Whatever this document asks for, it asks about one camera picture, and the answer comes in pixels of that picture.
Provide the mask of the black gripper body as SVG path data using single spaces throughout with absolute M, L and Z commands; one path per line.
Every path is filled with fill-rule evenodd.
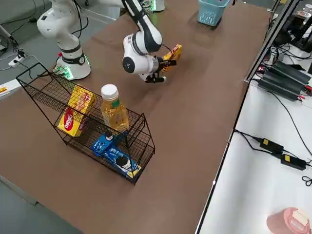
M 165 67 L 168 66 L 168 60 L 164 60 L 162 57 L 157 57 L 158 68 L 156 69 L 156 73 L 160 73 Z

